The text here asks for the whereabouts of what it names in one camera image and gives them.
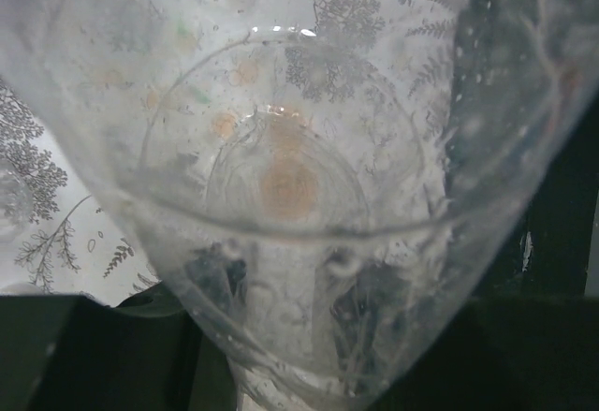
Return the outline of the clear plastic bottle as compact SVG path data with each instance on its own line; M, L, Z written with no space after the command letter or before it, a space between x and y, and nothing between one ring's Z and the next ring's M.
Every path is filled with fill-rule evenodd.
M1 74L260 410L363 410L598 85L598 0L1 0Z

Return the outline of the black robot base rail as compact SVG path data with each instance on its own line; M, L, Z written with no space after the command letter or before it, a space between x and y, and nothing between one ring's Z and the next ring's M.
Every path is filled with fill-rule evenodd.
M598 193L598 0L466 0L446 290L579 294Z

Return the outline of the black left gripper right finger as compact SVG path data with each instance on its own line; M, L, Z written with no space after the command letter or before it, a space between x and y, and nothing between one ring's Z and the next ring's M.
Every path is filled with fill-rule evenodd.
M598 301L467 302L376 410L595 410Z

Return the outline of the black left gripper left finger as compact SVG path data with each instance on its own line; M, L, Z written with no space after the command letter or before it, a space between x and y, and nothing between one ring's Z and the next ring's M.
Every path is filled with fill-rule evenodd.
M111 308L83 295L1 299L4 410L185 410L201 333L162 286Z

